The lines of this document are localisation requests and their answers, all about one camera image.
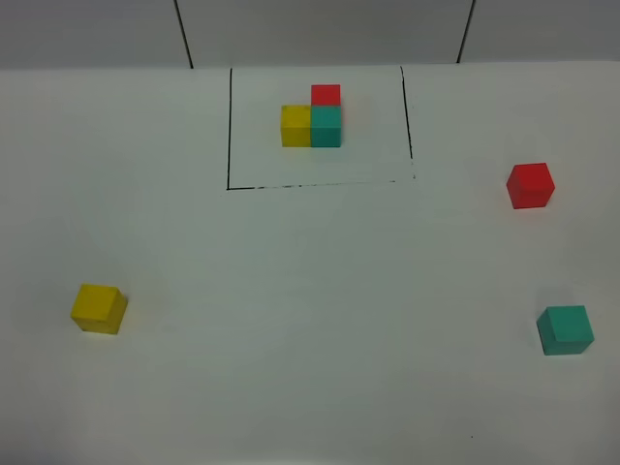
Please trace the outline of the green template block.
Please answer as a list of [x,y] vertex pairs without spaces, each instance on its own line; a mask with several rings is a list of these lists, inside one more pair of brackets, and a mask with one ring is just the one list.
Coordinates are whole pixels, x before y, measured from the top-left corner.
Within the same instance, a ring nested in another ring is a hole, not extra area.
[[340,106],[311,107],[311,146],[336,148],[342,144],[342,109]]

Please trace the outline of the yellow template block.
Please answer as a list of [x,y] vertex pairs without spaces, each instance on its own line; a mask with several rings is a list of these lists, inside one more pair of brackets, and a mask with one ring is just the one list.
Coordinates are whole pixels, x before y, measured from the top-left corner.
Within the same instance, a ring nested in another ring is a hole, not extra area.
[[281,107],[280,133],[283,147],[311,146],[311,115],[309,105]]

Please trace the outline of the red template block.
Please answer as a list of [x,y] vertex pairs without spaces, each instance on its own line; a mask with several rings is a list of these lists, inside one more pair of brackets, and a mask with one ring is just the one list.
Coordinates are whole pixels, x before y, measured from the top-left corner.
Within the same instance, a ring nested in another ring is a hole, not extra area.
[[313,107],[340,107],[341,86],[339,84],[313,84],[311,105]]

